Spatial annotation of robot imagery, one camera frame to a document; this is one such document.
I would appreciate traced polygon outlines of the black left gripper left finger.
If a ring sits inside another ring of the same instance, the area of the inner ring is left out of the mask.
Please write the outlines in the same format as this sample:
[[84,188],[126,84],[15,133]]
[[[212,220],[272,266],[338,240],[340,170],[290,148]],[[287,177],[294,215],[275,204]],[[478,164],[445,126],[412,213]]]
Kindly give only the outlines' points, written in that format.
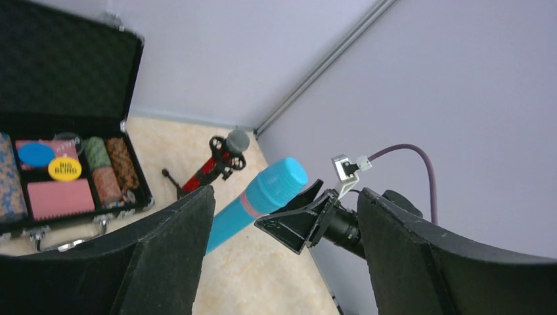
[[65,252],[1,256],[2,314],[191,314],[215,210],[204,186]]

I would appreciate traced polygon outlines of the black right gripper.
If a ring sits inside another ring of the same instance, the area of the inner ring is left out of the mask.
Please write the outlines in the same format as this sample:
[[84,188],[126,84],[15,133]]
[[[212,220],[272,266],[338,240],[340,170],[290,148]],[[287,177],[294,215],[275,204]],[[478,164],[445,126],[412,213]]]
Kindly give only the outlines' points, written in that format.
[[317,179],[286,206],[257,219],[254,226],[298,255],[304,248],[316,246],[340,205],[334,189],[327,189],[318,196],[323,184],[323,180]]

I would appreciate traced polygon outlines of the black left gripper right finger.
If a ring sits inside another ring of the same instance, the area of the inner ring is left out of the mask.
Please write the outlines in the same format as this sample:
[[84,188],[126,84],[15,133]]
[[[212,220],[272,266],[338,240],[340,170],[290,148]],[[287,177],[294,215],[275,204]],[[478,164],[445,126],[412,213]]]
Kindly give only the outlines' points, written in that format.
[[459,236],[365,188],[357,214],[380,314],[555,314],[556,260]]

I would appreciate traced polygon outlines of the blue toy microphone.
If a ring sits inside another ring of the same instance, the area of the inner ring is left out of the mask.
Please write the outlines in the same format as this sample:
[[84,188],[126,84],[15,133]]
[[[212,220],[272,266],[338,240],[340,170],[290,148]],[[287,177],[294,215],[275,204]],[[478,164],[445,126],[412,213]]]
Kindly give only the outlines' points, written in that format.
[[259,172],[247,187],[213,218],[206,253],[211,253],[256,219],[284,207],[308,183],[305,169],[286,157]]

